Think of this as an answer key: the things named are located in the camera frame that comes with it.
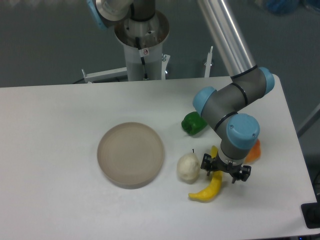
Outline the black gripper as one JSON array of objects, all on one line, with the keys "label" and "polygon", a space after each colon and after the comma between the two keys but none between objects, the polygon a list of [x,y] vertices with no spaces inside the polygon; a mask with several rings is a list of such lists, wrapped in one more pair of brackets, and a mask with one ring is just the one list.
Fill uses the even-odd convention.
[{"label": "black gripper", "polygon": [[211,172],[217,171],[228,173],[232,177],[233,184],[236,181],[246,182],[250,177],[252,170],[252,167],[249,165],[234,165],[232,161],[223,159],[219,153],[216,157],[205,153],[203,155],[200,168],[206,171],[207,176],[209,176]]}]

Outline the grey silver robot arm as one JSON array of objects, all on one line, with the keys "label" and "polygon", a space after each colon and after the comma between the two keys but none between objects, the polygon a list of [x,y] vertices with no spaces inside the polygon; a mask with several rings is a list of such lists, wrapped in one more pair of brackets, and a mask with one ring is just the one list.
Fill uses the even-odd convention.
[{"label": "grey silver robot arm", "polygon": [[[124,48],[129,81],[165,76],[162,45],[170,28],[153,0],[89,0],[87,5],[98,26],[114,27]],[[205,87],[193,99],[198,115],[221,139],[217,156],[205,154],[201,168],[246,181],[251,167],[244,165],[244,159],[258,140],[260,126],[241,110],[268,94],[275,79],[268,69],[257,67],[225,0],[200,0],[198,5],[231,78],[221,90]]]}]

